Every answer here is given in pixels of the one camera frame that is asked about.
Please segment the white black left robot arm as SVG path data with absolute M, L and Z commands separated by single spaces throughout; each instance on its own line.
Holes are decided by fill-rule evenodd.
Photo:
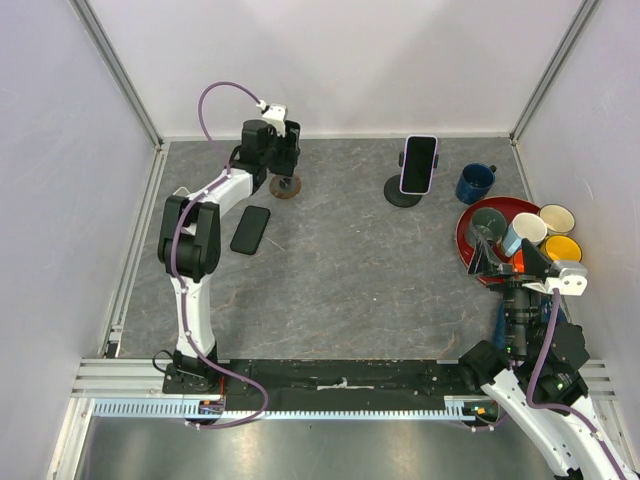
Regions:
M 229 167 L 208 185 L 190 193 L 176 192 L 165 202 L 157 255 L 176 295 L 179 339 L 173 354 L 176 371 L 198 393 L 219 382 L 216 340 L 210 322 L 210 280 L 221 247 L 221 219 L 236 204 L 255 194 L 271 173 L 271 194 L 296 196 L 301 180 L 295 174 L 300 155 L 299 123 L 284 122 L 284 134 L 265 120 L 243 123 L 241 142 Z

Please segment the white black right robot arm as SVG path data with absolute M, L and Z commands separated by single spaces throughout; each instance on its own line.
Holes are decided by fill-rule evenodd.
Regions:
M 494 277 L 502 295 L 494 338 L 464 354 L 458 381 L 485 393 L 534 443 L 557 479 L 636 479 L 597 415 L 580 370 L 590 358 L 581 326 L 560 319 L 565 296 L 580 296 L 587 270 L 551 260 L 529 240 L 523 269 L 477 236 L 468 272 Z

